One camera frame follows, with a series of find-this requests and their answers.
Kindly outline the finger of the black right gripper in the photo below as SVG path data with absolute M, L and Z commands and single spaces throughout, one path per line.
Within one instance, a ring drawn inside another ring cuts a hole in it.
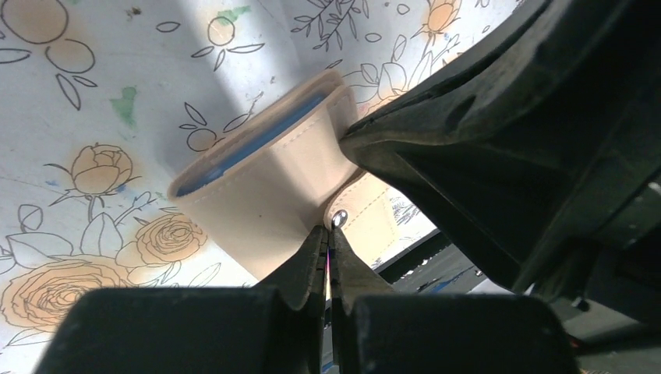
M 660 4 L 527 1 L 341 140 L 492 281 L 660 224 Z

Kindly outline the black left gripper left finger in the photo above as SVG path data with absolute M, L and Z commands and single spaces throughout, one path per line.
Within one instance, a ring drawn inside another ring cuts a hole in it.
M 328 232 L 250 288 L 100 288 L 70 310 L 39 373 L 318 373 Z

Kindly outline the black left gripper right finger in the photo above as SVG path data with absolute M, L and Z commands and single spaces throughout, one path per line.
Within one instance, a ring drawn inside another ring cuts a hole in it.
M 395 291 L 329 237 L 334 364 L 342 373 L 576 373 L 567 334 L 538 299 Z

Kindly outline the beige card holder wallet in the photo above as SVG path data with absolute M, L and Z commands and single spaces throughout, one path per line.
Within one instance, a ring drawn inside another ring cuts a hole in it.
M 342 230 L 372 264 L 399 230 L 387 183 L 341 152 L 358 117 L 352 88 L 326 69 L 200 155 L 170 184 L 168 198 L 258 280 L 317 225 Z

